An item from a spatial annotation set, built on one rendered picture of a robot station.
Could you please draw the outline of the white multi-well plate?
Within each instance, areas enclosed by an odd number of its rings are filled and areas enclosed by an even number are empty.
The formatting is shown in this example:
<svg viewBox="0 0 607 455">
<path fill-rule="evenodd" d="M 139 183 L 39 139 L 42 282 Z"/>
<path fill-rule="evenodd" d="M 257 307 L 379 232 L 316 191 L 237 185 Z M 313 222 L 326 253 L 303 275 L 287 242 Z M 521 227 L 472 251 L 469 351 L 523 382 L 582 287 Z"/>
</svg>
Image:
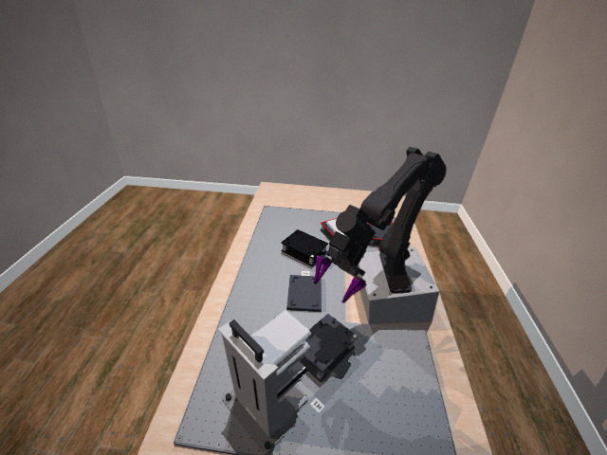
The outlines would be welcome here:
<svg viewBox="0 0 607 455">
<path fill-rule="evenodd" d="M 286 310 L 251 335 L 275 364 L 309 336 L 309 329 Z"/>
</svg>

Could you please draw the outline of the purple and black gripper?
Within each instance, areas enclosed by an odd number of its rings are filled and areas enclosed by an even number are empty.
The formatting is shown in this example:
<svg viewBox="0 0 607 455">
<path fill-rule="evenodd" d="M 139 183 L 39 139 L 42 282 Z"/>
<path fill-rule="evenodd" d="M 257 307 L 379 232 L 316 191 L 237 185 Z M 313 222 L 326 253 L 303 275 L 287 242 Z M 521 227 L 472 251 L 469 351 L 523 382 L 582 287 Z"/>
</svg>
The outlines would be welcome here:
<svg viewBox="0 0 607 455">
<path fill-rule="evenodd" d="M 316 273 L 315 273 L 315 278 L 314 278 L 315 284 L 317 284 L 317 282 L 321 279 L 321 277 L 326 272 L 326 270 L 331 265 L 331 263 L 337 265 L 340 269 L 342 269 L 343 271 L 347 272 L 348 274 L 350 274 L 354 277 L 343 297 L 342 303 L 345 303 L 355 293 L 357 293 L 360 289 L 362 289 L 363 287 L 365 287 L 367 285 L 366 281 L 364 279 L 357 276 L 359 272 L 360 272 L 359 274 L 361 276 L 363 276 L 365 274 L 365 271 L 358 268 L 357 266 L 345 261 L 344 259 L 336 260 L 332 257 L 330 260 L 329 258 L 327 258 L 323 255 L 317 256 L 316 257 Z"/>
</svg>

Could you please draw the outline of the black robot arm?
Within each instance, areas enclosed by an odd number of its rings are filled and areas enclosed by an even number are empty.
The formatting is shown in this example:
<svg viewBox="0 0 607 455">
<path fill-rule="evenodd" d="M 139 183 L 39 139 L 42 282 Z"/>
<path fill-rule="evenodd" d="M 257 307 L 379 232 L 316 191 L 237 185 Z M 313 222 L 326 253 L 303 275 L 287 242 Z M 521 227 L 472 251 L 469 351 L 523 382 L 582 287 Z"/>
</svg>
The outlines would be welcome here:
<svg viewBox="0 0 607 455">
<path fill-rule="evenodd" d="M 395 221 L 379 245 L 379 256 L 391 293 L 412 291 L 404 267 L 404 261 L 410 257 L 408 247 L 411 232 L 425 199 L 433 187 L 441 184 L 447 171 L 439 154 L 427 152 L 424 156 L 414 147 L 409 147 L 406 153 L 407 159 L 399 170 L 385 184 L 372 191 L 360 208 L 349 205 L 340 213 L 336 227 L 348 237 L 336 231 L 328 250 L 328 254 L 336 260 L 344 259 L 358 266 L 366 252 L 363 247 L 367 248 L 376 234 L 368 224 L 382 230 L 389 226 L 398 203 L 407 192 Z"/>
</svg>

